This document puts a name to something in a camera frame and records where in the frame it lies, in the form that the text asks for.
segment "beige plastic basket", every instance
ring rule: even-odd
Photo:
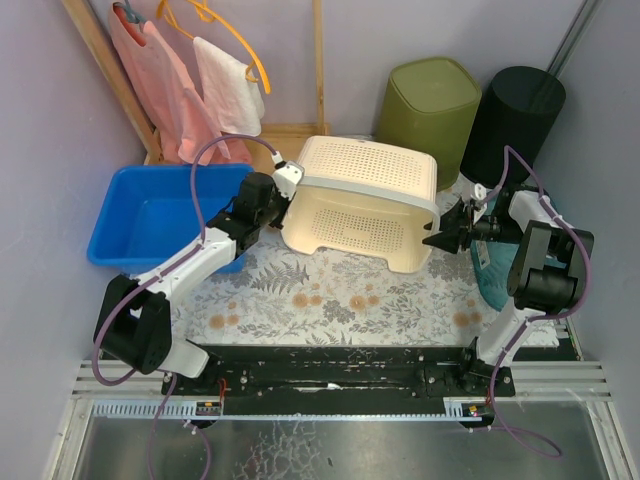
[[[422,239],[440,226],[437,165],[431,155],[365,140],[316,136],[298,163],[302,183],[282,230],[287,246],[312,254],[329,247],[387,260],[412,273],[431,247]],[[431,223],[431,231],[424,226]]]

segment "wooden frame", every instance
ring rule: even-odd
[[[315,124],[265,124],[260,135],[272,143],[285,158],[297,159],[307,138],[312,135],[328,135],[330,127],[324,118],[324,48],[322,33],[322,0],[313,2],[313,26],[316,69],[316,123]],[[145,165],[162,163],[159,137],[129,83],[120,61],[114,54],[95,13],[87,0],[62,0],[71,20],[89,47],[111,89],[116,94],[129,121],[147,150]],[[255,142],[246,142],[254,160],[254,168],[270,173],[273,170],[271,156]]]

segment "olive green bin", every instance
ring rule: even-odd
[[[427,58],[394,68],[376,140],[428,153],[438,164],[437,190],[453,185],[482,91],[455,60]]]

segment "pink towel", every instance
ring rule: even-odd
[[[146,22],[140,32],[115,5],[109,11],[109,28],[138,99],[160,130],[165,160],[193,163],[202,146],[221,132],[217,121],[207,113],[184,63],[151,22]],[[200,163],[251,163],[242,140],[217,146]]]

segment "black bin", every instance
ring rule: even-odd
[[[506,68],[491,81],[476,114],[460,171],[469,180],[493,188],[511,145],[529,165],[560,113],[566,92],[553,75],[533,67]],[[521,183],[527,171],[512,159],[507,183]]]

